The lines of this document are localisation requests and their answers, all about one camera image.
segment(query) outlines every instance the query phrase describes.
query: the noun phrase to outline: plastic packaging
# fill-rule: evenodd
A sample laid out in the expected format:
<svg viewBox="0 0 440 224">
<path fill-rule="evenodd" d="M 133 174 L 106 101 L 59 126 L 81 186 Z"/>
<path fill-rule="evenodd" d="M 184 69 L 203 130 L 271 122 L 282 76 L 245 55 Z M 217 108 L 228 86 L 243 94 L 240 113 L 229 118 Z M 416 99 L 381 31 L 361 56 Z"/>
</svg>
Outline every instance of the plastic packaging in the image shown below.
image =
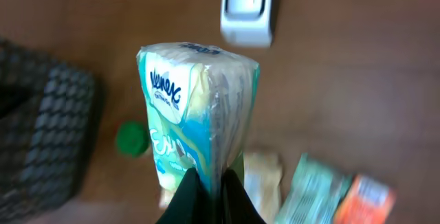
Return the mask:
<svg viewBox="0 0 440 224">
<path fill-rule="evenodd" d="M 245 153 L 244 187 L 258 214 L 272 224 L 280 211 L 282 168 L 276 154 Z"/>
<path fill-rule="evenodd" d="M 335 224 L 382 224 L 396 196 L 389 187 L 358 175 L 335 215 Z"/>
<path fill-rule="evenodd" d="M 276 223 L 332 223 L 350 184 L 349 178 L 303 154 Z"/>
<path fill-rule="evenodd" d="M 174 193 L 195 167 L 218 198 L 221 173 L 241 154 L 258 63 L 214 46 L 161 43 L 143 47 L 137 64 L 161 187 Z"/>
</svg>

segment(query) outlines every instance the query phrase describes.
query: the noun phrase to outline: green packet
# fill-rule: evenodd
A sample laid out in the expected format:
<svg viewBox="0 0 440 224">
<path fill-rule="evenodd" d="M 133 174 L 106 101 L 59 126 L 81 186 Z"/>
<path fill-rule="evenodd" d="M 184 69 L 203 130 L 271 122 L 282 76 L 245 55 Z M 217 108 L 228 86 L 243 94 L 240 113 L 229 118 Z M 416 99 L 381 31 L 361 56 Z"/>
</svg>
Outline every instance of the green packet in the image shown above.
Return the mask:
<svg viewBox="0 0 440 224">
<path fill-rule="evenodd" d="M 330 224 L 351 178 L 302 154 L 275 223 Z"/>
</svg>

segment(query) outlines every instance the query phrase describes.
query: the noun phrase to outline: brown wooden surface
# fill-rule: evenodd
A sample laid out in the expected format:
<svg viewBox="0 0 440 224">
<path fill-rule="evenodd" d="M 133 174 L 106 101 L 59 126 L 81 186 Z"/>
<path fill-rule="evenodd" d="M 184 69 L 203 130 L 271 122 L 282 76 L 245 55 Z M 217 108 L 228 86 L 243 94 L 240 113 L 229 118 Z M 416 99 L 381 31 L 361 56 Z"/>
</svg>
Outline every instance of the brown wooden surface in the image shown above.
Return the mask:
<svg viewBox="0 0 440 224">
<path fill-rule="evenodd" d="M 154 223 L 160 216 L 151 158 L 121 157 L 114 135 L 125 120 L 146 119 L 140 46 L 190 41 L 260 62 L 247 147 L 280 153 L 283 196 L 300 154 L 309 152 L 396 188 L 389 223 L 439 222 L 440 0 L 282 0 L 270 49 L 226 45 L 221 0 L 11 1 L 0 8 L 24 3 L 18 14 L 44 10 L 49 20 L 2 10 L 0 33 L 91 70 L 109 90 L 81 195 L 38 221 Z"/>
</svg>

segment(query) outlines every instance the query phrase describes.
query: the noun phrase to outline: clear plastic wrap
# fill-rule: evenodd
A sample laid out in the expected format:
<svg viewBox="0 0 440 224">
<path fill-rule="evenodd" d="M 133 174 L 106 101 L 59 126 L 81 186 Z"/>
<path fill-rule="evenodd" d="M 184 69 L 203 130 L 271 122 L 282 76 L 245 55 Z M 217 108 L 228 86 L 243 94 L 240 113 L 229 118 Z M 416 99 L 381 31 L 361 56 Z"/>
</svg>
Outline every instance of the clear plastic wrap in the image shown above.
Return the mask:
<svg viewBox="0 0 440 224">
<path fill-rule="evenodd" d="M 240 154 L 259 79 L 259 64 L 218 47 L 161 43 L 137 64 L 159 183 L 175 192 L 195 167 L 211 196 Z"/>
</svg>

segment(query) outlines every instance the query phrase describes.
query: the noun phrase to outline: dark object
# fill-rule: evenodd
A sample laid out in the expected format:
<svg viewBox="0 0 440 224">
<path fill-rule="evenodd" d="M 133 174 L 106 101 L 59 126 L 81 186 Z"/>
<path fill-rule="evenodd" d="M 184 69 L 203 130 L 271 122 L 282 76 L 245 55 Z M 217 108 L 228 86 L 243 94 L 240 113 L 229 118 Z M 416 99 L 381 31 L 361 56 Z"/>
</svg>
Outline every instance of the dark object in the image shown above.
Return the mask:
<svg viewBox="0 0 440 224">
<path fill-rule="evenodd" d="M 201 187 L 199 175 L 194 168 L 188 169 L 176 194 L 157 224 L 171 223 L 225 223 L 263 224 L 237 174 L 227 170 L 221 179 L 221 215 L 213 220 L 207 192 Z"/>
<path fill-rule="evenodd" d="M 79 189 L 99 90 L 91 74 L 0 38 L 0 223 L 58 208 Z"/>
</svg>

